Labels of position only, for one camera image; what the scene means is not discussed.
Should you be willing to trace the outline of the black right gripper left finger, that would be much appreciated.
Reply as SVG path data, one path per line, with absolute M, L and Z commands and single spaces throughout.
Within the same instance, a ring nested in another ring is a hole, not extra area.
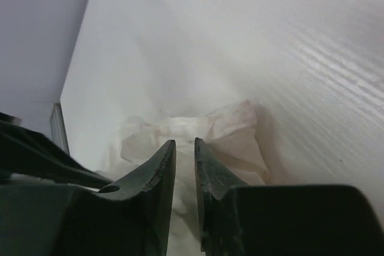
M 176 143 L 91 191 L 17 181 L 1 186 L 2 255 L 165 255 Z

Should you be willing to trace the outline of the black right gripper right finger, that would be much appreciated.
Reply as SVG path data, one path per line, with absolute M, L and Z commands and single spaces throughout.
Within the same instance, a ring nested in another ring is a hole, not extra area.
M 206 255 L 382 255 L 383 230 L 349 185 L 251 186 L 195 160 Z

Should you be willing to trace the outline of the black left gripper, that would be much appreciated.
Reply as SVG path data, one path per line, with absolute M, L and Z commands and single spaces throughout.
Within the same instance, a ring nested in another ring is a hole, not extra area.
M 44 134 L 14 123 L 1 113 L 1 179 L 22 174 L 56 183 L 101 189 L 111 180 L 82 167 Z

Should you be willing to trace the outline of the white skirt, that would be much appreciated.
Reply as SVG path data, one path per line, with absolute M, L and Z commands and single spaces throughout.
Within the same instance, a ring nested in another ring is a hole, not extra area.
M 249 100 L 205 116 L 167 117 L 158 122 L 132 116 L 112 135 L 97 173 L 116 181 L 147 161 L 168 140 L 176 142 L 176 176 L 167 254 L 202 255 L 195 160 L 214 159 L 228 174 L 264 185 L 270 173 L 255 138 L 257 113 Z

